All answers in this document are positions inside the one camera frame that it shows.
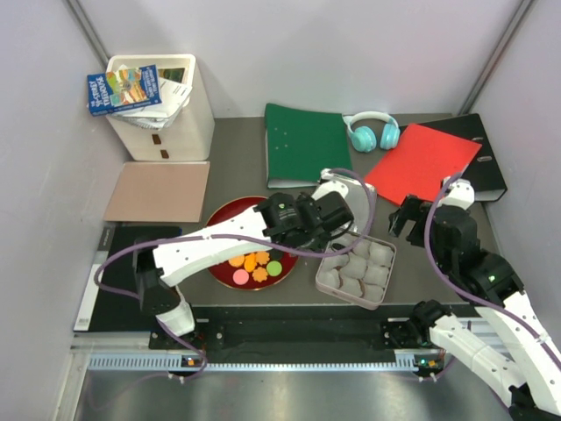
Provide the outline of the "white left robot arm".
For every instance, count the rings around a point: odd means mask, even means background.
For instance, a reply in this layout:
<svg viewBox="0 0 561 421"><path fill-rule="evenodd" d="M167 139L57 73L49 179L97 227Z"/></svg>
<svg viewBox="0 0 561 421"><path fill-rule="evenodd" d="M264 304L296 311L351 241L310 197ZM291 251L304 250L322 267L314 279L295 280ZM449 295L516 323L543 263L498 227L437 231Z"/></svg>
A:
<svg viewBox="0 0 561 421"><path fill-rule="evenodd" d="M359 182L325 169L312 194L274 193L224 221L198 232L161 239L133 254L140 309L156 317L179 347L190 347L199 328L178 286L185 279L227 260L276 249L318 253L336 234L352 227L347 197Z"/></svg>

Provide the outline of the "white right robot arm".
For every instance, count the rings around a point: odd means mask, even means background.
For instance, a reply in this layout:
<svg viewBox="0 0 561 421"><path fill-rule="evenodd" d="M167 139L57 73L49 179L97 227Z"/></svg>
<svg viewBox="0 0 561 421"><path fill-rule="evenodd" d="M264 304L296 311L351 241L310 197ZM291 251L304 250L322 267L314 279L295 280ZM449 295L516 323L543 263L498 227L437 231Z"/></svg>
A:
<svg viewBox="0 0 561 421"><path fill-rule="evenodd" d="M558 420L560 352L512 265L482 247L469 211L473 202L468 181L447 177L432 202L407 196L390 215L388 231L397 237L413 222L408 243L425 249L436 274L490 325L507 351L489 346L436 300L418 303L404 332L389 337L445 350L494 392L514 420Z"/></svg>

